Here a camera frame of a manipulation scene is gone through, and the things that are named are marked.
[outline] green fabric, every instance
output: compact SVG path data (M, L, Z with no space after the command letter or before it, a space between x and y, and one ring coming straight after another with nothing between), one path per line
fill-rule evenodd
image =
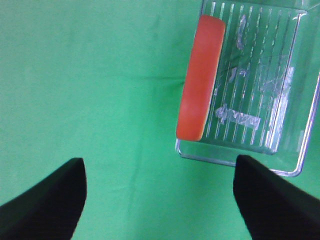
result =
M250 239L234 168L174 149L200 5L2 1L0 204L83 157L75 240ZM302 174L289 179L317 198L319 120Z

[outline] clear plastic tray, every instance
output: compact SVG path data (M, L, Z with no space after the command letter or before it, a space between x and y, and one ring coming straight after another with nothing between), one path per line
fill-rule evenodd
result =
M200 14L226 30L202 139L177 139L177 152L228 166L246 154L298 175L319 98L320 0L204 0Z

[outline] green backdrop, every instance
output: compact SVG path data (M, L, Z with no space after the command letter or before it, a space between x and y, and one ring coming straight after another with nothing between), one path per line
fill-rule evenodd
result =
M0 204L83 157L75 240L250 239L234 168L174 150L200 5L1 1ZM317 198L319 117L302 174L289 179Z

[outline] transparent plastic container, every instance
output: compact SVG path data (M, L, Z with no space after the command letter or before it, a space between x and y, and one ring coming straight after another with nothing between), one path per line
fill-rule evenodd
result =
M297 176L319 99L320 0L204 0L200 14L226 30L202 139L177 139L177 152L228 166L250 155Z

